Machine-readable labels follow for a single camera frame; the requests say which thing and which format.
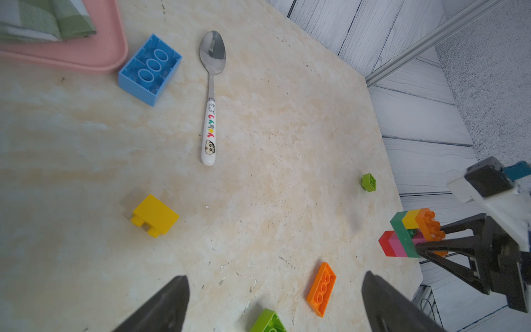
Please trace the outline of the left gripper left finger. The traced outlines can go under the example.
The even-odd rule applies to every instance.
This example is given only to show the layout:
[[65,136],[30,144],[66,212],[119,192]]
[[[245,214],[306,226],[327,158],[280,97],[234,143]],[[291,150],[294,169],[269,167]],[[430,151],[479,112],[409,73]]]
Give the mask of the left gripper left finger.
[[182,331],[189,297],[188,277],[176,276],[114,331]]

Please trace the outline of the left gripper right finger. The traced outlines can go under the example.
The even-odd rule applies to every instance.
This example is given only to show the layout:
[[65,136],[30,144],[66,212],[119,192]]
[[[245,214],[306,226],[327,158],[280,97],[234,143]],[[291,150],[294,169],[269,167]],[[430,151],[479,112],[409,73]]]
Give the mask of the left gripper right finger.
[[387,281],[371,271],[365,274],[362,298],[372,331],[445,331]]

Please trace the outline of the orange lego brick front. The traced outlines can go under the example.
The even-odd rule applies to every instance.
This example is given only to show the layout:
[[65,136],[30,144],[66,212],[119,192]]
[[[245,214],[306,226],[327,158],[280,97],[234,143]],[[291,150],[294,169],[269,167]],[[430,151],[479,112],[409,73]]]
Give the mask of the orange lego brick front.
[[435,216],[435,212],[429,208],[420,209],[415,216],[417,229],[426,242],[440,242],[446,238],[446,234],[441,230],[441,224],[435,220]]

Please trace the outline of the dark green lego brick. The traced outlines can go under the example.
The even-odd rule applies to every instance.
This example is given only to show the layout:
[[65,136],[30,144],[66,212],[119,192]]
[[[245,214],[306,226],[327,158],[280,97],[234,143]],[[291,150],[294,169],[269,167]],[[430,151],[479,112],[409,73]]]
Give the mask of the dark green lego brick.
[[409,236],[407,229],[405,228],[402,220],[406,216],[406,212],[397,212],[395,216],[390,221],[395,234],[400,240],[402,247],[405,250],[405,253],[410,258],[420,258],[420,255],[416,252],[415,245],[413,244],[412,238]]

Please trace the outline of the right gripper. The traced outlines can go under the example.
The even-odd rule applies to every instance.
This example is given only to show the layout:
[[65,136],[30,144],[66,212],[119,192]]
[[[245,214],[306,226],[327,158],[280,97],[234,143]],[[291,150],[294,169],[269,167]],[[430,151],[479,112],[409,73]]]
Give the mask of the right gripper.
[[[436,244],[419,244],[416,246],[419,256],[482,294],[494,292],[506,296],[511,309],[524,313],[530,310],[529,287],[524,277],[524,253],[492,217],[476,214],[444,225],[441,230],[447,234],[471,230],[473,235],[445,239]],[[481,256],[474,249],[481,249]],[[443,252],[466,257],[468,266],[449,260]]]

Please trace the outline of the red lego brick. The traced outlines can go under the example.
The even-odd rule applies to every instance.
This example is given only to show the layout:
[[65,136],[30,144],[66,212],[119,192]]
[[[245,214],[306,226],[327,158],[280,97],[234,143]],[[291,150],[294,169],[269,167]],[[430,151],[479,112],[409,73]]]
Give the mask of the red lego brick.
[[385,231],[378,240],[386,257],[395,257],[394,249],[392,248],[392,245],[389,242],[393,235],[394,231]]

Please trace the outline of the orange lego brick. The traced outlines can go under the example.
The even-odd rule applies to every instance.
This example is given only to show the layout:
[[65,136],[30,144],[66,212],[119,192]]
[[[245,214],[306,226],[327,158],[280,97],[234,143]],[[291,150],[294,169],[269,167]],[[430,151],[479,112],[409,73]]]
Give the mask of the orange lego brick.
[[435,212],[429,208],[420,209],[415,216],[417,229],[426,242],[440,242],[446,238],[446,234],[441,230],[441,224],[435,220],[435,216]]
[[330,265],[323,262],[306,298],[307,303],[318,317],[325,316],[336,279],[337,276]]

